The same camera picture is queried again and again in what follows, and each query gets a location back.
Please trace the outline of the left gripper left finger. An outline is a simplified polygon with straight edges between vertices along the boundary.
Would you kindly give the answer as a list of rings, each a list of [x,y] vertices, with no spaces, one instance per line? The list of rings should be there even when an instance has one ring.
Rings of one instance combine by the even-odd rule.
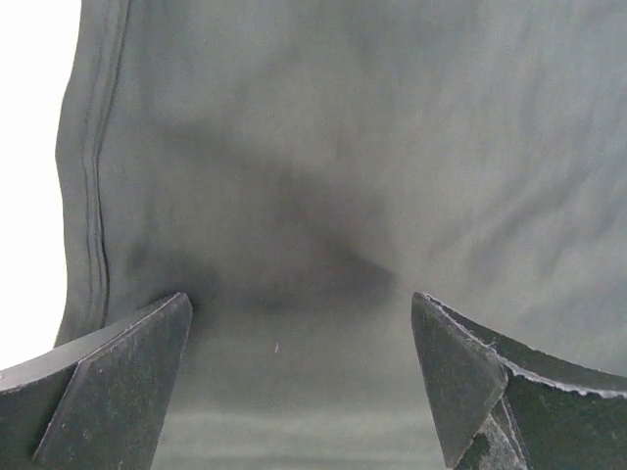
[[[176,293],[2,370],[2,468],[150,468],[191,319]]]

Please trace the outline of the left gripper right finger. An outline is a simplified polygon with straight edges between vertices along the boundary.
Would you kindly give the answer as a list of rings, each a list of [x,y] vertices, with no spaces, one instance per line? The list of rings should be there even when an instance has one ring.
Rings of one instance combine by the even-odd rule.
[[[412,297],[411,328],[449,469],[626,466],[626,380]]]

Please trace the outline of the black t shirt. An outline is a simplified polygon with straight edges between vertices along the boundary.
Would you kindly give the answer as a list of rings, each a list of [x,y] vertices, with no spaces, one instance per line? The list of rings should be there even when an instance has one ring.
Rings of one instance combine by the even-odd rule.
[[[622,1],[85,1],[71,341],[194,308],[157,469],[439,469],[425,292],[626,371]]]

